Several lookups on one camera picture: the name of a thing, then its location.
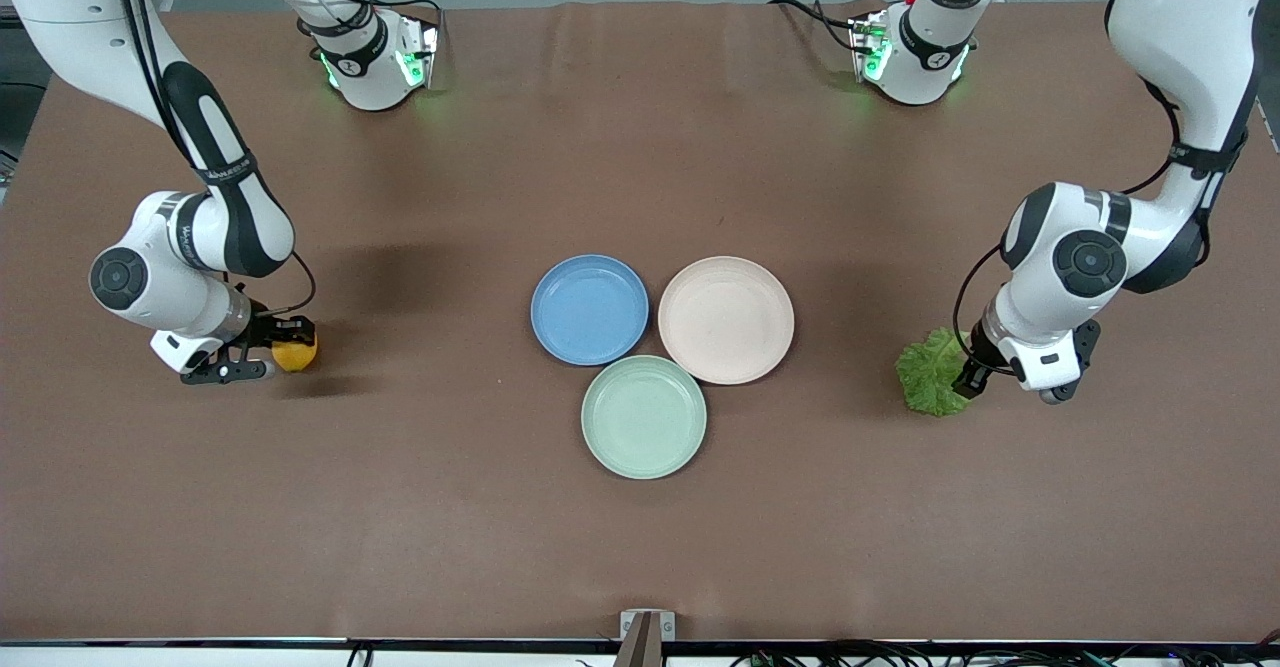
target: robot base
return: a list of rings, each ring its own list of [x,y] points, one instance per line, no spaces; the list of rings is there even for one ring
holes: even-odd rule
[[[960,79],[960,70],[970,47],[965,46],[960,56],[954,60],[947,56],[947,64],[942,69],[924,69],[919,58],[902,47],[899,26],[906,10],[906,3],[895,3],[887,10],[874,12],[867,19],[850,24],[851,44],[870,50],[870,55],[852,52],[854,74],[859,82],[876,84],[895,102],[928,105],[942,97],[947,87]]]
[[[348,65],[343,58],[333,64],[325,52],[320,52],[330,87],[338,90],[348,105],[365,111],[389,110],[403,102],[413,90],[430,88],[440,38],[438,26],[424,20],[390,10],[376,10],[376,17],[387,26],[390,38],[364,74],[356,76],[358,64]]]

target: green plate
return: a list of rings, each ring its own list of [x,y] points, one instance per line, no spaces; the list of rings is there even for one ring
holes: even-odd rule
[[[676,362],[639,355],[595,376],[582,399],[582,437],[602,465],[632,480],[684,467],[707,434],[707,401]]]

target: plate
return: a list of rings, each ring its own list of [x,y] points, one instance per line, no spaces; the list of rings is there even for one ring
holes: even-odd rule
[[[658,303],[667,353],[713,384],[744,384],[769,374],[791,348],[795,324],[781,280],[741,257],[692,262]]]
[[[604,253],[580,253],[538,283],[530,319],[538,342],[570,365],[626,355],[649,323],[649,293],[635,270]]]
[[[613,362],[582,398],[586,447],[623,478],[666,478],[689,463],[705,434],[703,392],[671,360],[637,355]]]

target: blue plate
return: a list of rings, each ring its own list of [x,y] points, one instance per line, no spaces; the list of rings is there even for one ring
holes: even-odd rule
[[[543,277],[529,312],[547,352],[570,365],[604,365],[640,342],[649,294],[621,261],[580,253]]]

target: yellow fruit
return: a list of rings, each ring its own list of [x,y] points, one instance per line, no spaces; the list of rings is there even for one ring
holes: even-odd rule
[[[315,344],[302,344],[301,342],[273,342],[271,343],[271,357],[275,358],[275,364],[282,367],[285,373],[301,373],[316,358],[316,348],[320,347],[320,342],[315,341]]]

